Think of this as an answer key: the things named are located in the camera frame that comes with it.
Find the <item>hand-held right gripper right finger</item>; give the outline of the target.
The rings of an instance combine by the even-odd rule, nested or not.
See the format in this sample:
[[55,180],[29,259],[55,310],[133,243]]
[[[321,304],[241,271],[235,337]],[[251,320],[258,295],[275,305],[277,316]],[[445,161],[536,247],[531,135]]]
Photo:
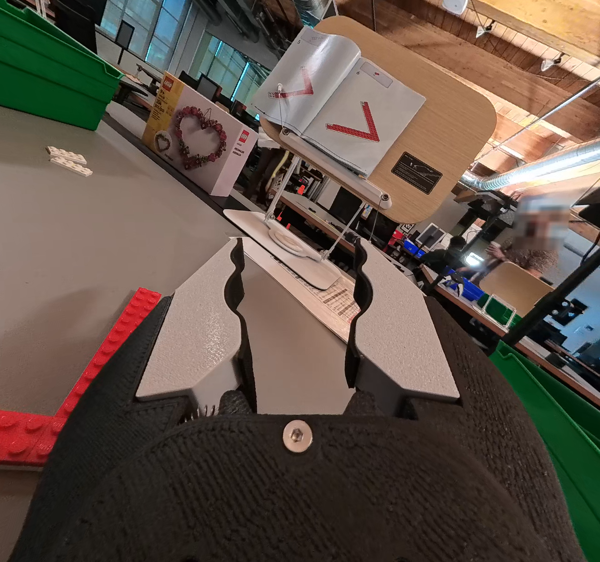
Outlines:
[[348,387],[376,405],[412,397],[457,403],[460,393],[422,291],[364,238],[355,241],[353,297],[345,357]]

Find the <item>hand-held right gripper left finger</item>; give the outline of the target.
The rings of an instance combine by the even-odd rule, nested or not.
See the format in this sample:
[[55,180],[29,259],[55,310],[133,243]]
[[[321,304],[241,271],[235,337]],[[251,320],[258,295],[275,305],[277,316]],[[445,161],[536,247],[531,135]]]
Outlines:
[[140,401],[186,397],[196,414],[218,414],[227,392],[257,410],[244,298],[244,246],[230,238],[170,298],[136,392]]

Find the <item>red lego plate assembly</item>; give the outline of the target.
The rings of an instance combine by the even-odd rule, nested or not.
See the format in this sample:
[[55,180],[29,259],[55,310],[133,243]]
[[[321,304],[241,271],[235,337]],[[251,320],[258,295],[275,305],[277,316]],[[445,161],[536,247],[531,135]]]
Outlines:
[[40,469],[86,390],[131,333],[157,306],[161,294],[139,288],[54,416],[1,411],[1,467]]

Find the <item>lego set box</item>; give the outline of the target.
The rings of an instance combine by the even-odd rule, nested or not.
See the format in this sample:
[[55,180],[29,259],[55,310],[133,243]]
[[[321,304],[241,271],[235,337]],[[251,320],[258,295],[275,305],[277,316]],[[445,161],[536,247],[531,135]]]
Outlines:
[[227,198],[258,136],[165,72],[142,143],[209,195]]

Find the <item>white lego plate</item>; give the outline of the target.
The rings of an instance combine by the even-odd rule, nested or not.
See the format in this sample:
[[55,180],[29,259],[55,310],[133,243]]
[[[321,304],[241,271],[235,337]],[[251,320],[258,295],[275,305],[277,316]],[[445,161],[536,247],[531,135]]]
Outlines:
[[46,151],[51,159],[64,159],[82,166],[87,166],[87,161],[82,154],[67,151],[62,148],[56,148],[54,146],[46,146]]
[[88,177],[93,175],[93,171],[87,168],[86,165],[61,156],[50,157],[49,161],[80,176]]

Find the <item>lego instruction booklet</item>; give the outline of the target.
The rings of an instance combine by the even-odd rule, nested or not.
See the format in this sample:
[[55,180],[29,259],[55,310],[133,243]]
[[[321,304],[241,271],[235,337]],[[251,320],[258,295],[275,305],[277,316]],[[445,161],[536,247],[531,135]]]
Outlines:
[[305,26],[251,107],[368,177],[424,103],[424,96],[362,57],[352,40]]

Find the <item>printed paper sheet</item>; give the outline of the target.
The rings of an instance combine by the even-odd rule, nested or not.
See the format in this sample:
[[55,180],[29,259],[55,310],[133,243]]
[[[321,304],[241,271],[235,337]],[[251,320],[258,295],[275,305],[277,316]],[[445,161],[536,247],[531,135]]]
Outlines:
[[269,274],[330,332],[347,343],[351,322],[359,313],[359,306],[353,297],[355,286],[353,281],[342,276],[329,288],[317,289],[250,237],[244,236],[242,242],[247,258]]

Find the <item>tan wooden panel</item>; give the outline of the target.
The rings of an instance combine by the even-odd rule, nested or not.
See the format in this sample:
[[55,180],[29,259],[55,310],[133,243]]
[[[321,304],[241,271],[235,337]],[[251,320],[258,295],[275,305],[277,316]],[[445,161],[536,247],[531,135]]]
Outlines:
[[522,318],[553,287],[512,262],[503,262],[483,277],[479,287],[514,308]]

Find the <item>black metal pole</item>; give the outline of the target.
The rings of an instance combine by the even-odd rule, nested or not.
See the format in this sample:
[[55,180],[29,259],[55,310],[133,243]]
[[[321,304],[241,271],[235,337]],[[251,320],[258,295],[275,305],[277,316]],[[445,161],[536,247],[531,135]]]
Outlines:
[[557,288],[543,296],[514,327],[512,327],[501,341],[514,347],[526,337],[546,316],[550,315],[557,305],[583,283],[599,268],[599,251],[586,259],[574,270]]

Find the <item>green plastic bin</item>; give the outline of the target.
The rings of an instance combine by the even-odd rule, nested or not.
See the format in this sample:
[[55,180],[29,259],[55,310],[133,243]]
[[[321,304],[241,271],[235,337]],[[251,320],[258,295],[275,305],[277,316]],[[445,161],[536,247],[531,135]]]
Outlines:
[[1,106],[97,130],[123,73],[30,8],[1,0]]
[[586,559],[599,561],[599,409],[502,341],[490,359],[550,453]]

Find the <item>wooden book stand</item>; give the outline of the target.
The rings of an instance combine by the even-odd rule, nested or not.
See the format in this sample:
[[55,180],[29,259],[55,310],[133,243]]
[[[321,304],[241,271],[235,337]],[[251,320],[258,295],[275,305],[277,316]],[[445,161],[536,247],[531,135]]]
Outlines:
[[314,29],[352,40],[362,57],[425,97],[425,103],[371,174],[356,174],[301,140],[260,118],[267,136],[351,192],[361,206],[399,224],[430,218],[496,128],[491,102],[439,70],[424,57],[345,16],[322,20]]

